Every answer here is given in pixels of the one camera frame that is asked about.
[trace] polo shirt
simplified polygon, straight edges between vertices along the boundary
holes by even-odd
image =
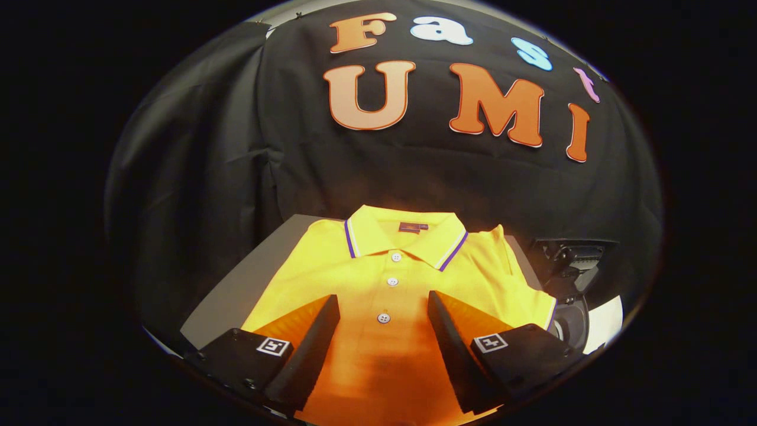
[[[309,226],[242,329],[335,294],[341,319],[295,417],[321,426],[462,424],[491,411],[458,406],[428,319],[431,290],[510,327],[546,330],[556,303],[526,284],[502,225],[469,233],[454,213],[363,205],[346,221]]]

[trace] shirt label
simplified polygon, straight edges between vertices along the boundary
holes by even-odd
[[[428,225],[427,224],[411,224],[409,222],[400,222],[400,232],[412,232],[412,233],[420,233],[421,230],[427,230]]]

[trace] purple collar stripe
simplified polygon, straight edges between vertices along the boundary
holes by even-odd
[[[452,254],[450,255],[450,257],[448,257],[447,260],[444,261],[444,263],[441,266],[441,268],[439,268],[439,271],[443,271],[447,267],[447,265],[450,263],[450,260],[452,260],[452,258],[455,257],[455,255],[457,254],[457,252],[460,251],[460,247],[463,246],[463,243],[466,241],[466,238],[468,238],[468,232],[467,231],[466,231],[466,234],[463,235],[463,239],[460,240],[460,243],[457,245],[457,247],[455,247],[454,251],[452,251]]]
[[[350,240],[350,230],[347,228],[347,221],[344,221],[344,234],[347,235],[347,247],[350,248],[350,256],[355,258],[355,251],[352,250],[352,240]]]

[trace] black fabric backdrop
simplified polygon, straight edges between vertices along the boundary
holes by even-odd
[[[397,20],[376,45],[329,52],[332,22],[382,11]],[[411,36],[413,18],[428,15],[461,23],[474,43]],[[362,204],[454,211],[468,231],[502,224],[522,246],[540,236],[619,241],[590,308],[617,294],[627,311],[638,303],[659,260],[662,196],[649,143],[612,84],[539,36],[439,2],[351,2],[290,20],[268,40],[267,30],[241,23],[182,61],[137,107],[114,153],[105,199],[114,261],[145,326],[169,347],[194,349],[179,332],[186,318],[293,214],[347,218]],[[543,45],[553,70],[523,61],[512,37]],[[417,66],[403,119],[380,131],[337,124],[322,75],[364,66],[358,101],[374,111],[385,84],[373,68],[391,60]],[[518,78],[544,88],[543,145],[453,132],[456,62],[487,69],[504,92]],[[592,75],[600,104],[573,67]],[[570,102],[591,116],[585,163],[565,155]]]
[[[28,5],[5,26],[8,182],[20,200],[8,209],[7,259],[20,268],[8,274],[2,334],[9,418],[257,424],[178,371],[145,335],[130,310],[133,287],[109,263],[103,205],[115,143],[155,83],[273,4]],[[746,122],[739,111],[748,110],[712,103],[742,92],[726,83],[745,81],[731,60],[745,12],[725,3],[504,6],[633,99],[666,178],[668,229],[657,284],[621,339],[502,424],[746,424],[753,343],[740,324],[750,300],[754,222],[743,206],[752,177],[749,139],[723,123]]]

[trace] white object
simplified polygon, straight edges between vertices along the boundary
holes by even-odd
[[[602,343],[609,344],[623,325],[623,304],[620,296],[589,311],[589,336],[584,354],[597,350]]]
[[[165,344],[164,344],[163,342],[159,341],[159,340],[157,339],[157,337],[153,336],[153,335],[152,335],[152,333],[150,333],[149,331],[147,331],[147,328],[145,328],[145,326],[142,326],[142,330],[144,330],[144,331],[145,331],[145,333],[147,333],[147,335],[148,335],[148,336],[149,336],[149,337],[150,337],[150,338],[151,338],[151,339],[152,339],[152,340],[153,340],[153,341],[154,341],[155,343],[157,343],[157,345],[158,345],[158,346],[160,346],[160,348],[161,348],[161,349],[162,349],[162,350],[163,350],[163,351],[164,351],[165,353],[167,353],[167,354],[170,354],[170,355],[175,355],[175,356],[178,356],[178,357],[179,357],[179,358],[181,358],[181,359],[184,359],[184,357],[183,357],[183,356],[181,356],[181,355],[179,355],[178,353],[176,353],[176,352],[172,351],[172,350],[171,350],[171,348],[169,348],[168,346],[166,346],[166,345],[165,345]]]

